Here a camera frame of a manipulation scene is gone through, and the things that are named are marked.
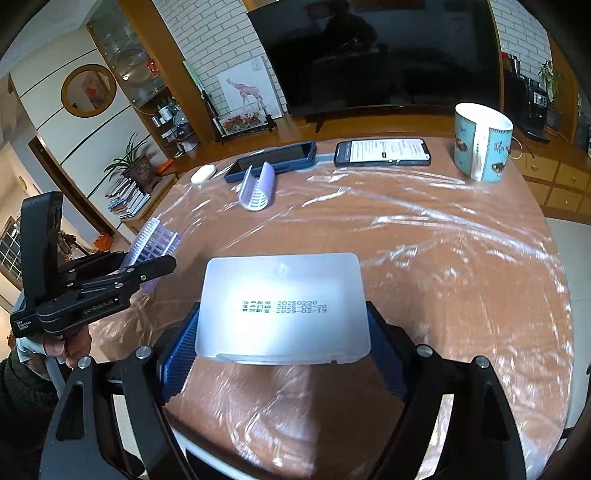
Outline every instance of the potted plant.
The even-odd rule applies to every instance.
[[[541,83],[545,86],[548,92],[548,115],[546,117],[546,126],[555,132],[560,128],[560,119],[562,112],[556,109],[554,101],[560,93],[560,83],[564,80],[564,75],[561,71],[554,69],[552,60],[543,63],[538,72]]]
[[[137,133],[131,135],[125,149],[125,156],[113,159],[113,162],[105,168],[105,172],[111,173],[110,179],[116,173],[120,173],[123,177],[135,180],[143,193],[152,193],[154,186],[161,178],[156,175],[154,167],[145,153],[138,154],[139,148],[146,143],[146,140],[134,145],[136,135]]]

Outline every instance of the blue gripper pad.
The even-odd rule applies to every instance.
[[[183,389],[189,370],[197,356],[195,353],[195,339],[197,337],[197,322],[199,321],[199,305],[196,303],[171,340],[173,345],[167,347],[168,353],[160,366],[160,393],[164,402],[168,402]]]
[[[378,368],[379,376],[386,385],[388,393],[402,401],[407,400],[407,386],[404,381],[404,366],[394,347],[388,342],[378,321],[368,309],[369,337],[371,340],[371,356]]]

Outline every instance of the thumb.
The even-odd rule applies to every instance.
[[[43,348],[47,356],[62,356],[66,353],[64,342],[49,335],[43,337]]]

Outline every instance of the dark sleeve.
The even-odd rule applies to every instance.
[[[23,470],[38,471],[56,405],[53,384],[20,363],[12,350],[0,363],[0,440],[12,450]]]

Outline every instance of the white tile floor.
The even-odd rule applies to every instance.
[[[569,284],[574,323],[574,369],[567,427],[577,422],[587,396],[591,363],[591,226],[547,218]]]

